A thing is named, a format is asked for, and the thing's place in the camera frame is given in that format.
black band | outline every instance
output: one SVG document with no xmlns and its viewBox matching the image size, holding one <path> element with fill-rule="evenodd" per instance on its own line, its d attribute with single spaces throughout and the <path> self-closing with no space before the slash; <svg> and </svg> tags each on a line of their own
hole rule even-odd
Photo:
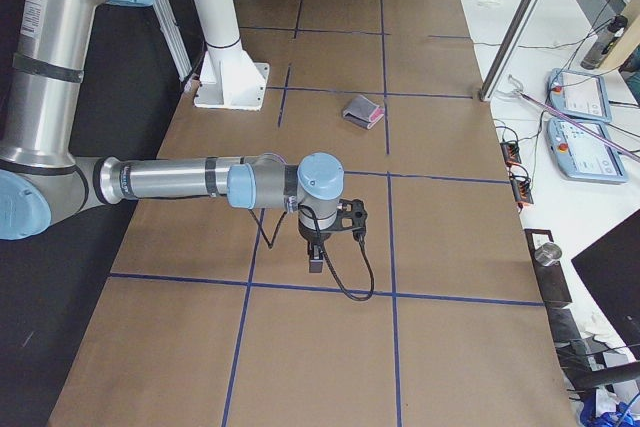
<svg viewBox="0 0 640 427">
<path fill-rule="evenodd" d="M 298 166 L 284 166 L 284 196 L 295 197 L 298 195 Z"/>
<path fill-rule="evenodd" d="M 82 201 L 82 205 L 76 211 L 76 214 L 84 209 L 84 206 L 87 205 L 87 200 L 89 200 L 89 182 L 87 181 L 87 176 L 84 175 L 82 169 L 76 165 L 76 174 L 80 177 L 82 184 L 84 185 L 84 200 Z"/>
<path fill-rule="evenodd" d="M 14 164 L 0 159 L 0 169 L 14 174 L 29 174 L 42 176 L 69 175 L 76 171 L 75 165 L 69 167 L 32 167 L 24 164 Z"/>
<path fill-rule="evenodd" d="M 96 194 L 96 198 L 105 205 L 108 205 L 110 202 L 105 198 L 102 194 L 102 183 L 100 182 L 100 172 L 102 171 L 102 167 L 104 163 L 107 161 L 108 157 L 103 157 L 102 159 L 96 162 L 96 165 L 93 166 L 93 191 Z"/>
<path fill-rule="evenodd" d="M 120 167 L 120 190 L 122 191 L 122 196 L 125 199 L 138 199 L 133 193 L 133 189 L 131 187 L 131 164 L 129 162 L 123 162 Z"/>
<path fill-rule="evenodd" d="M 211 197 L 218 197 L 220 192 L 218 191 L 218 185 L 216 184 L 216 162 L 217 157 L 207 157 L 204 162 L 204 183 L 207 187 L 207 193 Z"/>
<path fill-rule="evenodd" d="M 234 45 L 237 45 L 240 42 L 240 37 L 238 37 L 238 40 L 236 40 L 233 44 L 229 44 L 229 45 L 223 45 L 221 47 L 217 46 L 217 45 L 213 45 L 210 44 L 209 42 L 207 42 L 206 40 L 204 41 L 205 44 L 207 44 L 209 47 L 212 47 L 214 49 L 230 49 L 231 47 L 233 47 Z"/>
<path fill-rule="evenodd" d="M 39 75 L 41 77 L 62 80 L 63 82 L 72 82 L 74 84 L 82 83 L 84 77 L 82 70 L 58 67 L 57 65 L 49 64 L 42 60 L 32 59 L 19 52 L 13 54 L 13 68 L 25 74 Z"/>
</svg>

dark panel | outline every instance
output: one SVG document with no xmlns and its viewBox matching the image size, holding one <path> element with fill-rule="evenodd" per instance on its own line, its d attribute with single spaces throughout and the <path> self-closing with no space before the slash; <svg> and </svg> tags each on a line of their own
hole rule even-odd
<svg viewBox="0 0 640 427">
<path fill-rule="evenodd" d="M 190 0 L 178 23 L 201 42 Z M 0 94 L 10 83 L 23 0 L 1 0 Z M 152 8 L 96 12 L 70 149 L 153 158 L 180 82 Z M 58 398 L 135 205 L 101 207 L 23 241 L 0 241 L 0 425 L 44 426 Z"/>
<path fill-rule="evenodd" d="M 609 322 L 627 344 L 640 343 L 640 211 L 573 259 Z M 631 349 L 636 357 L 640 347 Z"/>
</svg>

folded gray cloth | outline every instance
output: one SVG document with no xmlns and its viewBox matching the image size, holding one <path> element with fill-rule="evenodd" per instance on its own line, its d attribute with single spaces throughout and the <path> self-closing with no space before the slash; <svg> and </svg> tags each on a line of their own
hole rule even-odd
<svg viewBox="0 0 640 427">
<path fill-rule="evenodd" d="M 364 95 L 358 95 L 342 111 L 342 117 L 363 129 L 370 129 L 384 117 L 384 109 Z"/>
</svg>

white table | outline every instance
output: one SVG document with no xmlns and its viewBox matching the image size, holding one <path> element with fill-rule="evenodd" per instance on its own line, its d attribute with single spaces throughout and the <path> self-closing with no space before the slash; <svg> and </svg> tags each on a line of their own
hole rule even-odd
<svg viewBox="0 0 640 427">
<path fill-rule="evenodd" d="M 465 16 L 483 78 L 486 76 L 513 18 L 520 0 L 462 0 Z M 526 28 L 520 46 L 558 46 L 581 40 L 591 25 L 576 0 L 541 0 Z M 589 38 L 572 63 L 572 70 L 580 68 L 580 60 L 594 42 Z M 544 101 L 547 76 L 551 69 L 565 65 L 577 46 L 558 49 L 529 49 L 519 47 L 507 72 L 523 82 L 525 92 Z M 605 75 L 610 100 L 634 103 L 624 80 L 617 71 Z M 499 91 L 509 92 L 513 86 L 505 79 Z M 499 95 L 491 101 L 495 119 L 513 128 L 518 135 L 529 137 L 538 130 L 540 109 L 524 101 L 505 100 Z M 640 109 L 612 107 L 613 124 L 633 132 L 640 132 Z M 551 158 L 548 142 L 540 135 L 537 150 L 534 141 L 521 143 L 523 165 L 534 174 L 535 204 L 525 207 L 520 219 L 523 228 L 548 229 L 563 250 L 561 260 L 564 275 L 573 298 L 570 306 L 576 324 L 585 336 L 610 345 L 623 345 L 584 284 L 578 277 L 571 259 L 613 227 L 640 208 L 640 164 L 623 157 L 629 182 L 622 185 L 576 182 L 567 180 Z M 620 145 L 640 149 L 640 141 L 609 129 L 613 140 Z"/>
</svg>

blue cable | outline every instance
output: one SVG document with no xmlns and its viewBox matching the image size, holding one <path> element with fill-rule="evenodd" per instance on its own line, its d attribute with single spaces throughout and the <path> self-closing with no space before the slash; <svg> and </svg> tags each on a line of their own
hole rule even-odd
<svg viewBox="0 0 640 427">
<path fill-rule="evenodd" d="M 638 392 L 633 399 L 631 399 L 631 402 L 629 402 L 629 405 L 627 405 L 627 408 L 624 409 L 624 412 L 622 413 L 622 415 L 618 418 L 618 421 L 616 422 L 616 425 L 614 425 L 614 427 L 620 427 L 622 425 L 622 422 L 624 421 L 624 418 L 627 416 L 627 414 L 629 413 L 629 411 L 631 410 L 631 407 L 633 407 L 633 404 L 636 403 L 636 401 L 638 400 L 638 398 L 640 398 L 640 392 Z"/>
</svg>

